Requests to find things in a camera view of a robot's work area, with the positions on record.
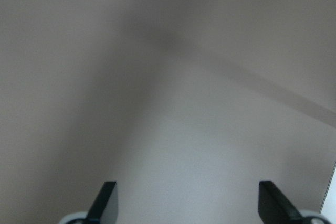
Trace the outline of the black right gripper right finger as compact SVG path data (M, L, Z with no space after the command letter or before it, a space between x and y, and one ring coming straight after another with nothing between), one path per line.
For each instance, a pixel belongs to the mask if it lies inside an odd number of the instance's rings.
M260 181L258 214L265 224L303 223L303 216L272 181Z

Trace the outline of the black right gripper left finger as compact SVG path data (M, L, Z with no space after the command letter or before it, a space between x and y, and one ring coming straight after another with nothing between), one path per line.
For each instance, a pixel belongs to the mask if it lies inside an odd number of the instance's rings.
M104 182L86 215L86 221L117 221L118 212L118 184Z

